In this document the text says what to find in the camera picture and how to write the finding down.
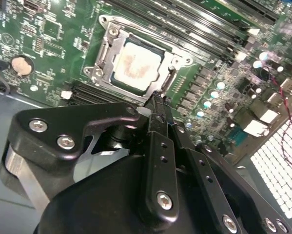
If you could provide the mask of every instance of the ram slot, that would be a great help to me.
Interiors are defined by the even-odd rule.
[[[195,27],[205,29],[207,32],[211,31],[210,33],[215,37],[224,39],[226,41],[234,41],[235,38],[239,37],[239,35],[241,35],[242,39],[245,38],[245,35],[238,31],[238,29],[234,25],[232,25],[231,27],[230,23],[223,23],[225,22],[224,20],[217,20],[216,15],[214,17],[211,12],[207,12],[203,8],[201,8],[202,10],[200,10],[199,6],[197,6],[197,9],[186,9],[185,7],[176,5],[174,3],[177,2],[176,0],[150,1],[152,1],[154,4],[159,4],[161,7],[164,7],[169,14],[173,14],[176,17],[181,17],[181,19]]]
[[[212,41],[223,48],[228,46],[227,43],[233,43],[232,38],[227,37],[226,35],[215,31],[213,28],[206,27],[203,24],[193,20],[190,16],[183,14],[179,11],[173,12],[171,6],[166,5],[160,0],[136,0],[140,4],[143,4],[146,7],[151,8],[153,11],[157,11],[163,16],[168,17],[167,20],[172,21],[174,24],[178,24],[186,29],[187,34],[196,33],[202,36],[205,40]]]
[[[75,81],[73,83],[71,91],[73,94],[68,100],[69,105],[101,104],[124,101],[133,106],[136,106],[127,100],[103,91],[95,86],[84,84],[80,81]]]
[[[156,17],[146,13],[143,9],[133,7],[131,4],[128,4],[127,2],[123,2],[120,0],[107,0],[107,1],[112,3],[113,6],[117,6],[119,8],[124,9],[124,10],[128,10],[129,12],[131,12],[131,13],[133,13],[133,14],[135,14],[143,19],[146,19],[147,21],[153,23],[155,25],[155,27],[157,27],[158,29],[160,29],[162,31],[166,31],[171,36],[173,36],[175,38],[180,38],[184,42],[191,44],[193,46],[196,46],[199,49],[201,49],[209,54],[212,54],[216,57],[221,57],[225,53],[224,49],[214,48],[214,45],[212,45],[211,43],[209,43],[209,44],[206,44],[205,42],[203,44],[199,43],[197,41],[198,38],[194,39],[192,37],[185,35],[185,33],[176,30],[174,27],[170,26],[169,24],[166,24],[166,23],[158,20]]]
[[[239,30],[239,28],[236,25],[226,21],[225,19],[222,19],[216,14],[208,11],[207,9],[204,9],[203,7],[191,1],[188,0],[163,0],[163,1],[174,5],[176,9],[181,9],[185,11],[192,17],[203,19],[205,23],[212,24],[214,27],[217,27],[219,30],[224,31],[225,33],[231,36],[234,35]]]
[[[244,13],[254,16],[258,20],[269,25],[274,25],[279,19],[279,15],[275,12],[253,0],[227,0],[227,2],[231,3],[234,7],[241,9]]]

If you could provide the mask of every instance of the screw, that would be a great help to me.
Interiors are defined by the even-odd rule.
[[[45,132],[48,128],[47,124],[44,121],[38,119],[32,120],[29,123],[29,127],[32,131],[37,133]]]
[[[70,136],[60,136],[57,140],[57,144],[65,150],[71,150],[75,146],[75,143]]]
[[[184,130],[182,127],[180,127],[180,126],[177,126],[177,129],[178,129],[181,133],[184,133],[184,132],[185,132],[185,130]]]
[[[208,145],[204,145],[204,149],[209,153],[212,152],[212,149]]]
[[[113,37],[118,35],[118,30],[116,28],[110,28],[109,29],[109,34]]]
[[[126,111],[127,111],[128,113],[132,114],[132,115],[135,114],[135,111],[134,111],[134,109],[133,109],[132,107],[127,107],[127,108],[126,108]]]
[[[95,73],[95,74],[96,74],[96,76],[98,76],[98,77],[102,76],[102,72],[101,72],[101,71],[99,71],[99,70],[98,70],[98,71],[96,71],[96,73]]]
[[[228,215],[223,215],[223,223],[231,233],[237,233],[237,226]]]
[[[170,210],[172,208],[172,200],[167,194],[158,193],[156,198],[157,202],[163,209]]]
[[[164,123],[164,119],[161,117],[161,116],[156,116],[156,119],[161,122],[161,123]]]
[[[273,232],[277,232],[277,228],[276,226],[273,224],[273,222],[271,222],[268,218],[265,218],[265,223],[266,223],[266,226]]]
[[[285,233],[288,232],[288,229],[286,228],[286,226],[284,226],[284,224],[280,220],[277,219],[276,223],[278,224],[279,228],[281,228],[282,231],[284,231]]]

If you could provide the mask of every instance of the electrolytic capacitor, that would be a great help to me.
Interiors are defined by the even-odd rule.
[[[268,52],[267,51],[259,51],[256,53],[256,56],[259,58],[259,60],[265,61],[268,59]]]
[[[198,109],[197,112],[196,112],[196,116],[197,116],[198,118],[203,117],[203,116],[204,116],[204,112],[203,112],[203,110],[202,110],[202,109]]]
[[[262,62],[260,60],[255,60],[252,64],[253,68],[260,68],[262,67]]]
[[[200,135],[195,136],[195,145],[202,143],[202,137]]]
[[[277,72],[282,72],[284,70],[284,67],[280,65],[279,63],[269,60],[267,62],[268,65],[270,65],[273,69],[275,69]]]
[[[230,105],[229,103],[225,104],[225,108],[229,113],[234,112],[234,107],[232,105]]]
[[[248,95],[250,98],[255,99],[257,97],[256,93],[254,92],[253,89],[249,89]]]
[[[215,89],[211,89],[209,91],[209,94],[210,94],[211,98],[218,98],[219,97],[218,91]]]
[[[185,121],[185,127],[186,128],[191,128],[193,126],[193,124],[191,123],[191,120],[190,119],[187,119],[186,121]]]
[[[271,77],[271,74],[269,73],[269,71],[267,71],[264,68],[258,68],[257,69],[257,77],[263,81],[268,81]]]
[[[226,118],[226,121],[227,121],[228,126],[229,126],[230,128],[233,128],[233,127],[235,126],[235,123],[234,123],[234,121],[233,121],[231,118],[227,117],[227,118]]]
[[[225,83],[221,80],[215,81],[214,84],[216,85],[216,88],[219,90],[223,90],[225,88]]]
[[[203,99],[202,104],[205,109],[209,109],[212,106],[212,103],[207,99]]]

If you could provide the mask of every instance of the usb port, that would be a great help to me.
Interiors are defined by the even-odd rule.
[[[39,6],[28,0],[23,1],[23,7],[30,11],[39,12]]]

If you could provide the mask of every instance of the red wire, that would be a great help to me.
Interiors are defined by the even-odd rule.
[[[279,92],[280,92],[280,95],[282,96],[282,99],[283,99],[283,104],[286,108],[286,111],[288,113],[288,117],[289,117],[289,124],[287,126],[287,128],[284,130],[283,134],[282,134],[282,137],[281,137],[281,141],[280,141],[280,146],[281,146],[281,150],[282,150],[282,154],[283,154],[283,158],[292,166],[292,162],[289,160],[290,156],[287,155],[286,151],[284,150],[284,136],[287,134],[287,131],[289,130],[290,126],[292,125],[292,116],[291,116],[291,113],[290,113],[290,110],[289,110],[289,102],[288,102],[288,99],[286,99],[286,96],[283,92],[283,89],[282,87],[278,84],[278,82],[276,81],[275,77],[272,76],[272,80],[273,80],[273,83],[277,86],[279,86]]]

